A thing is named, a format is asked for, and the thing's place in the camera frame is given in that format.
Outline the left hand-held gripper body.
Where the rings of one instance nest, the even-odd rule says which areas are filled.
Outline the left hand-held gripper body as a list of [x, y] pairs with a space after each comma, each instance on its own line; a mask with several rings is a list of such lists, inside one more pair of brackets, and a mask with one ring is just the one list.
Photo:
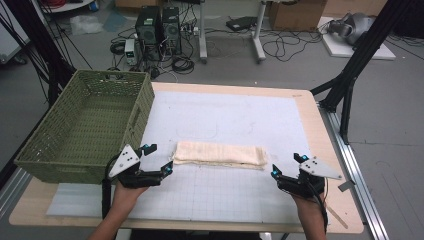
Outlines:
[[160, 170], [140, 169], [142, 156], [138, 156], [138, 149], [134, 150], [131, 145], [126, 144], [123, 150], [112, 158], [114, 165], [107, 165], [107, 179], [112, 181], [117, 178], [124, 187], [132, 189], [160, 185], [165, 178]]

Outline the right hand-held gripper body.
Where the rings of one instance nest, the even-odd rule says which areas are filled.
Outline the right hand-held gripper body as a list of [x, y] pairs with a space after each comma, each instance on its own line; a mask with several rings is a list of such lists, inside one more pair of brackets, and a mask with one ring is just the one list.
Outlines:
[[327, 163], [316, 156], [299, 164], [299, 174], [296, 178], [285, 176], [277, 182], [277, 187], [290, 194], [303, 198], [312, 198], [324, 192], [325, 179], [341, 180], [342, 176]]

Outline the green woven plastic basket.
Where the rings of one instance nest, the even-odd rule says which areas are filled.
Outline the green woven plastic basket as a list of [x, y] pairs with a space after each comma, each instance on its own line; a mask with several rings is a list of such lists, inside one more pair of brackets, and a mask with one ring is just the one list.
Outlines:
[[125, 145], [140, 146], [154, 98], [147, 73], [78, 70], [14, 163], [43, 182], [98, 184]]

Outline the cream cloth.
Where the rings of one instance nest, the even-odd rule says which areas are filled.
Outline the cream cloth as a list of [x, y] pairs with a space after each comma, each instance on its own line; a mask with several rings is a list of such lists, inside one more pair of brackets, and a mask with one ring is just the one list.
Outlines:
[[262, 147], [180, 141], [172, 156], [175, 164], [200, 164], [264, 170], [267, 155]]

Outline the person's left hand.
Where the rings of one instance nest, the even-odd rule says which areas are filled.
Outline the person's left hand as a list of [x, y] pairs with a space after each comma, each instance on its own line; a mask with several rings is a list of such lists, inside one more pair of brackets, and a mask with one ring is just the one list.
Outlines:
[[135, 207], [138, 198], [147, 190], [147, 187], [135, 189], [126, 188], [118, 182], [115, 187], [110, 212], [114, 214], [128, 215]]

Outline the thin wooden stick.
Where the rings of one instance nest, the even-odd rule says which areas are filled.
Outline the thin wooden stick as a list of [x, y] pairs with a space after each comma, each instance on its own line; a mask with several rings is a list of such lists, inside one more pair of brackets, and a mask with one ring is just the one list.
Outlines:
[[341, 226], [344, 229], [348, 229], [347, 223], [337, 214], [337, 212], [330, 206], [326, 206], [326, 210], [330, 213], [330, 223], [332, 225]]

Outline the person's dark clothing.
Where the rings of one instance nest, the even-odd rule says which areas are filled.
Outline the person's dark clothing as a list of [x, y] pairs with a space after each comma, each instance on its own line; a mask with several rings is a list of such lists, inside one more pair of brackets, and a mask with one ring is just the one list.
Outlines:
[[262, 240], [257, 232], [133, 230], [130, 240]]

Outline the white grid mat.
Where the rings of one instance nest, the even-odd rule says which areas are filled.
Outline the white grid mat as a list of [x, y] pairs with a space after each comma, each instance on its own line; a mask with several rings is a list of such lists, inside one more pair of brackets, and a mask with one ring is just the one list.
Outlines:
[[274, 167], [296, 176], [294, 154], [310, 152], [294, 99], [158, 91], [142, 141], [158, 146], [141, 161], [146, 171], [170, 161], [180, 141], [261, 147], [267, 164], [262, 170], [176, 165], [142, 194], [131, 218], [297, 223], [294, 201], [271, 176]]

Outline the small white power supply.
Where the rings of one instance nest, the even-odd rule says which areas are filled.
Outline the small white power supply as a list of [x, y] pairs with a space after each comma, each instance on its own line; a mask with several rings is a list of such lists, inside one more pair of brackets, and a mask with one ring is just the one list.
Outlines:
[[135, 66], [138, 63], [138, 53], [134, 39], [125, 40], [124, 54], [126, 61], [130, 66]]

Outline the large black computer tower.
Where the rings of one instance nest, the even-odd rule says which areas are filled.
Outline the large black computer tower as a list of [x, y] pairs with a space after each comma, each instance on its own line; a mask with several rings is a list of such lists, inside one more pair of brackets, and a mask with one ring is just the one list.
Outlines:
[[164, 40], [160, 8], [158, 6], [142, 6], [135, 29], [143, 57], [146, 60], [159, 61], [160, 44]]

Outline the black metal stand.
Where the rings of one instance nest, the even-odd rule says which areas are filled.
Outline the black metal stand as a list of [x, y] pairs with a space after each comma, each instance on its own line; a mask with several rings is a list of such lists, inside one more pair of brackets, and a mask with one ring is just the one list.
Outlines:
[[356, 80], [391, 30], [415, 1], [387, 0], [370, 30], [365, 34], [364, 40], [354, 51], [343, 70], [332, 80], [311, 90], [313, 95], [328, 90], [326, 97], [319, 102], [319, 106], [327, 112], [335, 113], [339, 103], [343, 102], [339, 135], [346, 145], [349, 145], [348, 130]]
[[0, 0], [0, 6], [8, 7], [35, 47], [37, 55], [24, 43], [23, 38], [14, 29], [11, 21], [6, 20], [0, 14], [2, 26], [24, 50], [33, 64], [39, 80], [48, 85], [48, 91], [44, 91], [44, 94], [49, 106], [52, 106], [72, 78], [76, 68], [66, 61], [60, 53], [31, 0]]

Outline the grey headset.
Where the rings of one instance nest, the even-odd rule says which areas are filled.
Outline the grey headset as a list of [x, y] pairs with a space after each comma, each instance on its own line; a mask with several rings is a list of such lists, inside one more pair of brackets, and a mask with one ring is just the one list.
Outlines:
[[364, 13], [347, 13], [341, 19], [331, 20], [328, 26], [329, 33], [336, 33], [348, 44], [355, 45], [368, 32], [374, 19]]

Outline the brown cardboard box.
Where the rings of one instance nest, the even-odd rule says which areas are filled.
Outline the brown cardboard box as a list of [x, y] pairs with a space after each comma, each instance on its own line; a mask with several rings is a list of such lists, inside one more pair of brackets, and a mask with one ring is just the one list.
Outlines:
[[327, 0], [289, 0], [273, 2], [269, 12], [270, 26], [275, 31], [314, 32]]

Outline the flat black device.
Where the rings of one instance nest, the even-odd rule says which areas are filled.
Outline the flat black device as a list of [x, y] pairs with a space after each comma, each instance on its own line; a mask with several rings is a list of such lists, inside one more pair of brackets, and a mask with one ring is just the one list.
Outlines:
[[257, 18], [244, 16], [237, 19], [231, 19], [226, 22], [226, 26], [234, 32], [250, 29], [256, 25]]

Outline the aluminium rail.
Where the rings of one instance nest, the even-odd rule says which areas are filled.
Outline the aluminium rail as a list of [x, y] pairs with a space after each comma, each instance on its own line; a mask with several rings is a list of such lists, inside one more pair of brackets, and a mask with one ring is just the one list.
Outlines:
[[26, 189], [32, 176], [22, 168], [17, 168], [0, 189], [0, 220], [5, 217], [11, 206]]
[[373, 240], [390, 240], [363, 177], [354, 151], [349, 143], [344, 142], [339, 133], [341, 121], [336, 113], [328, 112], [321, 107], [319, 107], [319, 111], [324, 121], [328, 124], [330, 135], [335, 140], [336, 150], [342, 162], [342, 170], [346, 173], [347, 179], [353, 184], [351, 189], [354, 192], [356, 202], [359, 204], [359, 212], [363, 225], [366, 227]]

